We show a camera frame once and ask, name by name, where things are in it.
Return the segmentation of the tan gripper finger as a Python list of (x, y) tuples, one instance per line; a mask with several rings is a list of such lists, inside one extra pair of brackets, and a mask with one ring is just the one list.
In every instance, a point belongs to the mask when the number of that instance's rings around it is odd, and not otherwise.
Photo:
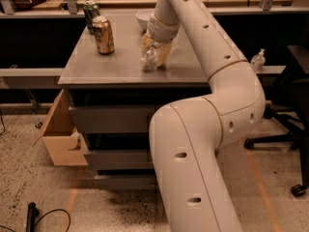
[(145, 58), (152, 58), (155, 56), (155, 42), (149, 31), (146, 31), (146, 33), (143, 35), (141, 43), (141, 54)]
[(157, 65), (162, 66), (165, 64), (171, 50), (173, 48), (173, 42), (159, 43), (156, 46)]

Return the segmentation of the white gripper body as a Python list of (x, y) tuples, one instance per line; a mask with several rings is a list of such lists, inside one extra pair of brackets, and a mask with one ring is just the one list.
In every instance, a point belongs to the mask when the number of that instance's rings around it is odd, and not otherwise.
[(155, 14), (148, 21), (148, 33), (158, 43), (167, 44), (173, 41), (179, 32), (180, 21), (177, 17), (168, 16), (171, 22), (162, 22)]

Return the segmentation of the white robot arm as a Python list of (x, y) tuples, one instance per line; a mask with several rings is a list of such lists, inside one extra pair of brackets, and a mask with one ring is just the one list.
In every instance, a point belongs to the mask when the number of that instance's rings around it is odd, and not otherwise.
[(154, 171), (171, 232), (243, 232), (215, 152), (261, 121), (265, 94), (242, 52), (201, 0), (157, 0), (142, 46), (182, 28), (211, 93), (173, 101), (149, 129)]

